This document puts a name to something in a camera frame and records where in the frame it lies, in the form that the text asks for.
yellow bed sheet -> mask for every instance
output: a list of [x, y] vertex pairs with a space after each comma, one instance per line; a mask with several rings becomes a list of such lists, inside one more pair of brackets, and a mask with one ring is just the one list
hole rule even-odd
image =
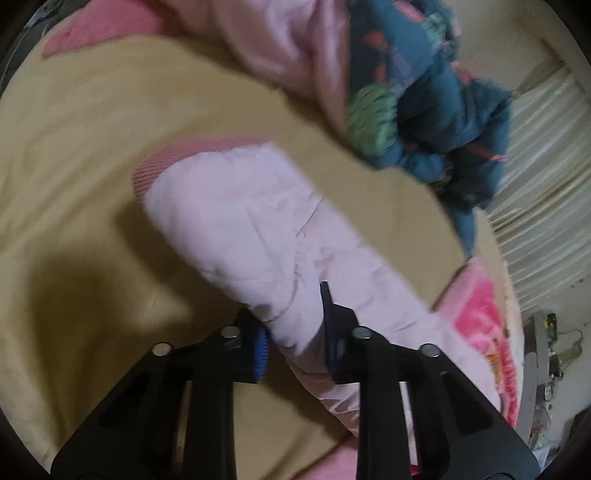
[[[364, 167], [316, 109], [248, 77], [223, 47], [132, 37], [42, 60], [42, 46], [0, 101], [0, 406], [46, 468], [152, 344], [193, 343], [236, 312], [133, 197], [134, 167], [170, 141], [268, 136], [430, 304], [462, 265], [427, 188]], [[485, 264], [502, 271], [479, 223]], [[243, 480], [287, 480], [344, 434], [277, 353], [263, 386], [236, 389]]]

pink knit cuff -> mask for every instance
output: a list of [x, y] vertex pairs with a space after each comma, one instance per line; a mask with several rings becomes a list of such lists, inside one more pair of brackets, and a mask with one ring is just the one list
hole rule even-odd
[[260, 137], [191, 138], [164, 147], [148, 157], [133, 176], [135, 196], [143, 200], [154, 180], [169, 166], [202, 152], [221, 152], [233, 148], [266, 143]]

metal rivet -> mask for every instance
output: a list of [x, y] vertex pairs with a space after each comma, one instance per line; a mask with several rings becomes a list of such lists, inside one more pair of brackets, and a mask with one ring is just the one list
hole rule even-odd
[[371, 337], [372, 331], [367, 327], [356, 327], [353, 330], [353, 336], [359, 340], [367, 340]]
[[156, 356], [167, 356], [172, 349], [169, 343], [157, 343], [152, 347], [152, 353]]
[[221, 331], [221, 335], [224, 338], [238, 338], [240, 337], [240, 328], [234, 326], [234, 325], [228, 325], [227, 327], [224, 327]]
[[425, 345], [421, 346], [420, 351], [423, 355], [430, 356], [431, 358], [435, 358], [441, 354], [439, 347], [432, 343], [425, 343]]

light pink padded garment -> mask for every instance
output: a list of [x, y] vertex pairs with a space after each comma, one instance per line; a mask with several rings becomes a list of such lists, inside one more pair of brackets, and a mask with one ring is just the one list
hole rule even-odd
[[[172, 6], [187, 0], [166, 1]], [[208, 1], [220, 36], [249, 72], [315, 99], [344, 138], [350, 62], [346, 0]]]
[[499, 408], [486, 359], [429, 312], [274, 144], [171, 145], [137, 169], [134, 186], [152, 224], [205, 279], [265, 322], [297, 378], [353, 434], [359, 390], [326, 374], [321, 281], [335, 303], [390, 342], [438, 345]]

teal fabric with red pattern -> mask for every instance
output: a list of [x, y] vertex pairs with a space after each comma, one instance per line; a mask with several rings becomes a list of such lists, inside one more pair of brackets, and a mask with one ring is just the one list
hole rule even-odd
[[490, 204], [503, 171], [511, 95], [453, 60], [453, 15], [439, 0], [348, 0], [347, 126], [359, 156], [398, 166], [437, 192], [470, 256], [472, 209]]

